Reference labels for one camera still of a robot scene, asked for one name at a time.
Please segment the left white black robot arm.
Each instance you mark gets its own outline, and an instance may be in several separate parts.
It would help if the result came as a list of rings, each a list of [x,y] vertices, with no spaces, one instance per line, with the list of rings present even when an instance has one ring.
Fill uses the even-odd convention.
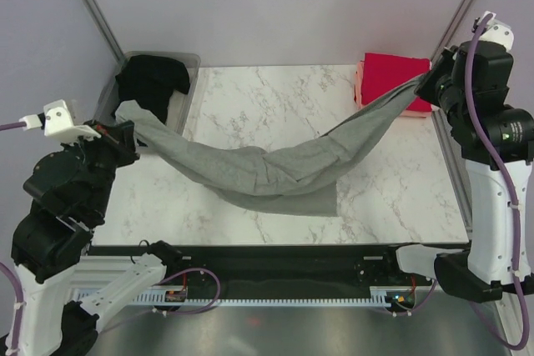
[[[103,225],[118,168],[139,159],[134,124],[93,120],[72,144],[38,161],[23,189],[33,201],[13,234],[8,274],[15,288],[6,355],[85,355],[109,321],[149,287],[176,283],[180,252],[151,243],[118,278],[81,301],[67,299],[72,276],[93,231]]]

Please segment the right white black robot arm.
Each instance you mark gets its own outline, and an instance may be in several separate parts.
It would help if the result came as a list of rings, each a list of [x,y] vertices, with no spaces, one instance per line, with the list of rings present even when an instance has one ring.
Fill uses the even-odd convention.
[[[533,117],[505,103],[513,66],[506,48],[481,41],[470,60],[469,46],[444,49],[416,93],[444,112],[461,147],[471,185],[471,244],[403,246],[381,270],[390,283],[414,273],[433,278],[451,296],[485,303],[504,293],[533,293],[525,223],[514,221],[533,167]]]

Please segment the clear plastic bin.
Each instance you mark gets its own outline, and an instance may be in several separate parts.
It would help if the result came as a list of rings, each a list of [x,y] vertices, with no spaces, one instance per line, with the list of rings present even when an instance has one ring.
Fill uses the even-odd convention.
[[[114,124],[118,106],[134,100],[167,127],[182,133],[200,64],[200,56],[194,53],[126,53],[100,94],[94,118]]]

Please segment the grey t shirt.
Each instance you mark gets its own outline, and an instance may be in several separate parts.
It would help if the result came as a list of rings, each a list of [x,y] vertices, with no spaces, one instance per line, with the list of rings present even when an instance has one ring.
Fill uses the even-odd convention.
[[[224,150],[183,138],[135,101],[120,104],[116,119],[167,164],[219,198],[261,213],[334,217],[336,182],[359,164],[416,99],[416,76],[377,98],[319,138],[267,152]]]

